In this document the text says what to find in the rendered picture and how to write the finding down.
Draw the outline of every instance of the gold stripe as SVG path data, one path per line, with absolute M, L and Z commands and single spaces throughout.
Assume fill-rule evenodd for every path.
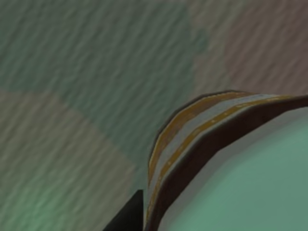
M 219 121 L 225 119 L 226 117 L 230 116 L 231 114 L 236 113 L 237 111 L 239 111 L 239 110 L 241 110 L 245 107 L 255 106 L 255 105 L 258 105 L 258 104 L 262 104 L 262 103 L 268 103 L 268 102 L 271 102 L 271 101 L 278 101 L 278 100 L 284 100 L 284 99 L 289 99 L 289 98 L 292 98 L 292 96 L 279 96 L 279 97 L 273 97 L 273 98 L 269 98 L 269 99 L 265 99 L 265 100 L 257 100 L 257 101 L 252 101 L 252 102 L 249 102 L 249 103 L 242 103 L 242 104 L 236 105 L 236 106 L 228 109 L 224 113 L 217 115 L 212 120 L 207 121 L 204 124 L 202 124 L 201 126 L 199 126 L 198 128 L 196 128 L 194 130 L 194 132 L 192 132 L 185 139 L 185 141 L 182 143 L 182 145 L 181 145 L 182 149 L 181 150 L 186 149 L 188 147 L 188 145 L 194 140 L 194 138 L 197 135 L 199 135 L 202 131 L 208 129 L 209 127 L 213 126 L 214 124 L 218 123 Z M 162 181 L 164 175 L 168 172 L 168 170 L 171 168 L 171 166 L 174 164 L 174 162 L 178 159 L 180 154 L 181 154 L 180 149 L 176 150 L 176 152 L 168 160 L 168 162 L 171 163 L 171 164 L 165 164 L 164 167 L 162 168 L 160 175 L 159 175 L 159 178 L 158 178 L 158 182 L 155 185 L 153 194 L 152 194 L 151 199 L 150 199 L 149 207 L 147 209 L 146 221 L 148 220 L 149 214 L 150 214 L 150 212 L 153 208 L 154 200 L 156 199 L 158 189 L 159 189 L 159 186 L 161 184 L 161 181 Z
M 170 143 L 171 139 L 175 137 L 175 135 L 178 133 L 178 131 L 182 128 L 182 126 L 187 121 L 193 119 L 198 114 L 206 110 L 205 109 L 206 103 L 208 103 L 209 101 L 214 101 L 214 100 L 219 100 L 218 102 L 224 101 L 224 100 L 231 100 L 231 99 L 241 98 L 241 97 L 245 97 L 249 95 L 254 95 L 254 93 L 228 92 L 228 93 L 223 93 L 219 95 L 213 95 L 213 96 L 209 96 L 204 99 L 201 99 L 195 102 L 194 104 L 190 105 L 189 107 L 180 111 L 171 120 L 171 122 L 166 126 L 166 128 L 161 132 L 161 134 L 158 136 L 158 139 L 152 151 L 152 154 L 150 157 L 150 163 L 148 166 L 149 168 L 148 169 L 148 184 L 150 184 L 152 180 L 154 170 L 156 168 L 158 159 L 163 149 Z

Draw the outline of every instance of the black object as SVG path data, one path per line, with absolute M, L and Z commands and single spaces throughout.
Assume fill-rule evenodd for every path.
M 143 190 L 137 190 L 103 231 L 142 231 Z

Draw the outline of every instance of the reddish brown patch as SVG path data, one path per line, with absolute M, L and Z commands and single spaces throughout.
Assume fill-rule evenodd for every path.
M 253 1 L 231 27 L 225 59 L 237 90 L 307 94 L 308 1 Z

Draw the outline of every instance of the camouflage pattern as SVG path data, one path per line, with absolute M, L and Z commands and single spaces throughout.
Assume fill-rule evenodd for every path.
M 102 230 L 145 188 L 159 127 L 202 93 L 307 93 L 306 11 L 305 0 L 0 0 L 0 230 Z

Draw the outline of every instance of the camouflage fabric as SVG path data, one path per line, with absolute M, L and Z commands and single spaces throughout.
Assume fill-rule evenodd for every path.
M 308 92 L 305 0 L 0 0 L 0 230 L 100 231 L 155 134 L 225 89 Z

